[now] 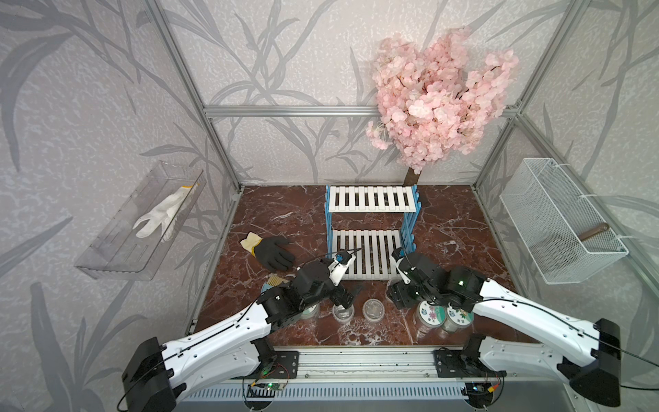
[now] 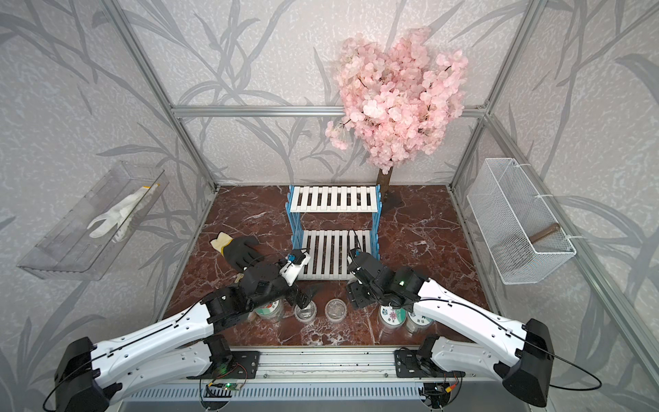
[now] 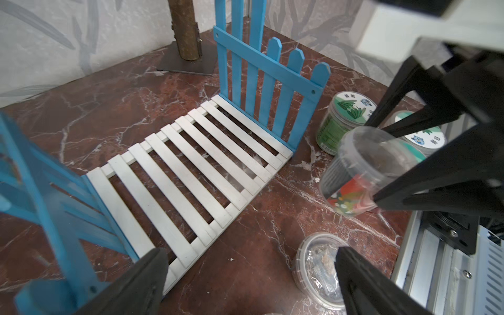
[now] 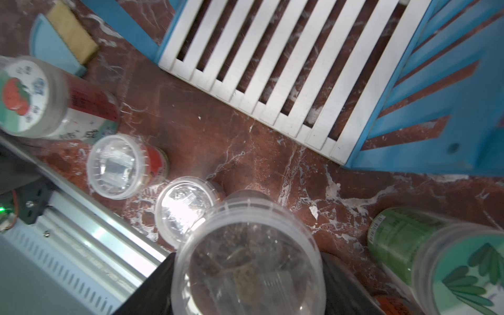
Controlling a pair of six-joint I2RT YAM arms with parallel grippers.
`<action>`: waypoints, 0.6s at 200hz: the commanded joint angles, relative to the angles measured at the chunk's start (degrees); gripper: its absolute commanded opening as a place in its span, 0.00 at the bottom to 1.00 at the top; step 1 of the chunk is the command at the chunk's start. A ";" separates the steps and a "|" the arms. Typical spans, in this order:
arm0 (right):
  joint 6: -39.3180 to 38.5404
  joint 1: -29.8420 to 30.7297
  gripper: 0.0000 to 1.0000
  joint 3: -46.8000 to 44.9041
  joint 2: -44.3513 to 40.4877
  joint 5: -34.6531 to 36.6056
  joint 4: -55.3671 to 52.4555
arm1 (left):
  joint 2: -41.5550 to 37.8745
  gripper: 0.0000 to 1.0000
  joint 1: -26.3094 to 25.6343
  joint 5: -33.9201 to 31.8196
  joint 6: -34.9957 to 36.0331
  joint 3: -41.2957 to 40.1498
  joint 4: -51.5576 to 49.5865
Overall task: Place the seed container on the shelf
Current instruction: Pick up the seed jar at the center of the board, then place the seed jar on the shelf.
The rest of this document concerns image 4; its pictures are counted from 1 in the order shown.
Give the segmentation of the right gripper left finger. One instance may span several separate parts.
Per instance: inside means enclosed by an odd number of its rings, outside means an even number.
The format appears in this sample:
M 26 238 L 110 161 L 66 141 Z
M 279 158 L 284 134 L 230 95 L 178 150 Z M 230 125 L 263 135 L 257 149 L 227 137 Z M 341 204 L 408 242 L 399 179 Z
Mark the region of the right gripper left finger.
M 173 314 L 171 286 L 176 253 L 171 253 L 146 281 L 122 304 L 117 314 Z

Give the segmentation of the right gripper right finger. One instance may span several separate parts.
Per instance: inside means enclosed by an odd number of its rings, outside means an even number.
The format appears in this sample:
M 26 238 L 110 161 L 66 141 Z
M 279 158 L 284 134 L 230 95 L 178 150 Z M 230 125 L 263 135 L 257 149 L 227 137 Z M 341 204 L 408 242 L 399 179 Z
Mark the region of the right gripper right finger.
M 324 252 L 321 258 L 326 285 L 324 314 L 385 314 L 341 259 Z

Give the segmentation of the clear seed container red label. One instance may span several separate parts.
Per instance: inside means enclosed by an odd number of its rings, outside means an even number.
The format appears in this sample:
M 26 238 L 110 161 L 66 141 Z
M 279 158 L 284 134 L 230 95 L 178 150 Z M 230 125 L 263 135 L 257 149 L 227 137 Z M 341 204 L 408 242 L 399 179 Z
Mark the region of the clear seed container red label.
M 322 258 L 309 229 L 255 190 L 210 208 L 175 257 L 173 314 L 324 314 Z

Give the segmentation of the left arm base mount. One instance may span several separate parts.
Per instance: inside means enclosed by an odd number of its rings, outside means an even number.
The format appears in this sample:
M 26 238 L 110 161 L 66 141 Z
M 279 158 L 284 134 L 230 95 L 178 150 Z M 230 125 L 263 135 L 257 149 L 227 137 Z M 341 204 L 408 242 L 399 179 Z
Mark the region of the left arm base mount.
M 1 232 L 18 222 L 34 224 L 48 206 L 53 187 L 40 179 L 1 194 Z

